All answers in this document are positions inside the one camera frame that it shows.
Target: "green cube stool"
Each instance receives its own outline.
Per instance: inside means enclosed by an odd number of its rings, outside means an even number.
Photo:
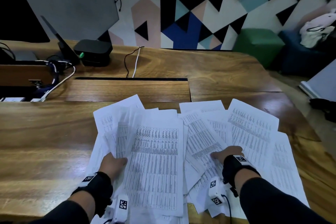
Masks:
[[[267,68],[284,45],[281,38],[269,29],[244,28],[232,51],[251,55]]]

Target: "floor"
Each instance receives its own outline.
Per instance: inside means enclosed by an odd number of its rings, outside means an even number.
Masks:
[[[298,87],[301,81],[308,81],[309,78],[281,75],[276,71],[268,72],[276,85],[283,90],[296,108],[306,117],[311,127],[321,138],[327,152],[336,160],[336,123],[327,121],[322,111],[311,108],[309,97]]]

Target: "paper stack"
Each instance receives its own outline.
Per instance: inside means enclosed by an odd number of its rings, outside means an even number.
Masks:
[[[210,157],[229,145],[243,148],[262,177],[308,205],[286,134],[279,119],[233,99],[222,102],[181,103],[176,110],[145,109],[138,95],[93,113],[98,136],[86,173],[98,171],[111,152],[127,157],[124,172],[114,182],[113,197],[127,194],[129,223],[188,224],[187,202],[198,213],[229,215],[227,203],[214,205],[209,181],[222,178],[223,166]],[[239,198],[226,191],[232,217],[245,218]],[[93,223],[103,223],[96,215]]]

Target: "black box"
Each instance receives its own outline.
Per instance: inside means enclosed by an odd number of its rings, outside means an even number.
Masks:
[[[112,49],[111,43],[89,39],[80,40],[73,48],[84,66],[94,67],[107,66],[110,63]]]

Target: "black wrist strap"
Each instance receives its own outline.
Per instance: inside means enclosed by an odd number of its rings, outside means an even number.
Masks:
[[[79,191],[86,191],[90,193],[96,204],[94,214],[98,214],[98,216],[101,218],[105,213],[106,207],[111,205],[113,187],[111,185],[111,179],[107,174],[103,172],[96,172],[95,174],[97,175],[95,175],[90,180],[87,186],[78,187],[71,195]],[[87,182],[88,178],[90,179],[90,177],[91,176],[86,177],[83,182]]]
[[[222,171],[224,184],[229,183],[234,189],[236,189],[235,176],[238,171],[242,169],[249,169],[260,175],[255,167],[245,157],[237,155],[227,156],[224,159]]]

